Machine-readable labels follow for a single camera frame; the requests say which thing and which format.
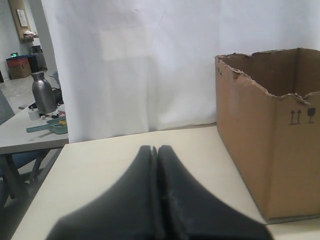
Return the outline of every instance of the table leg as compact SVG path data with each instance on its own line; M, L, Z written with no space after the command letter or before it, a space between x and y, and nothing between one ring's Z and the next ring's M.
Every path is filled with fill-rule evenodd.
M14 196L20 202L25 201L29 194L24 182L19 178L12 155L0 155L0 168Z

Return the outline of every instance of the white backdrop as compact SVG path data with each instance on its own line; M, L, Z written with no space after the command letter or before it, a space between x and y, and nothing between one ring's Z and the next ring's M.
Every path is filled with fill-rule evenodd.
M320 47L318 0L42 0L70 142L215 121L214 56Z

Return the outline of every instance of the fragile symbol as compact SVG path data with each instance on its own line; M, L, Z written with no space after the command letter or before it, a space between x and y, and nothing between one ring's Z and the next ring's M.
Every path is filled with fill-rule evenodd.
M308 108L308 116L309 116L309 124L313 124L314 122L311 121L312 117L316 114L316 108L312 107L312 108Z
M298 112L297 112L297 121L296 121L296 123L294 123L294 118L295 118L296 112L294 110L291 111L291 123L290 123L290 125L300 124L300 114L301 113L302 113L302 111L299 109Z

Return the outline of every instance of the small white cup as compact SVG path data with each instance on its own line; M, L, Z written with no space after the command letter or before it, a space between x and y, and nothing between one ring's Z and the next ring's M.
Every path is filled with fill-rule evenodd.
M40 118L39 111L37 108L29 109L29 118L31 121L34 121Z

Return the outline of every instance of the floor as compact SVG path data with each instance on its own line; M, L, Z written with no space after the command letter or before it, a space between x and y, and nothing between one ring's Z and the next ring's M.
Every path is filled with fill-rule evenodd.
M57 82L45 73L45 79L49 81L53 88L59 87ZM19 106L30 105L35 99L32 93L32 76L26 78L7 80L0 83L0 90L3 92L15 114L20 112ZM41 168L43 168L51 159L55 150L50 151L43 160ZM20 173L27 173L32 170L33 162L19 169ZM4 210L0 213L0 240L9 240L18 227L21 219L29 207L28 203L20 204L15 199L9 199Z

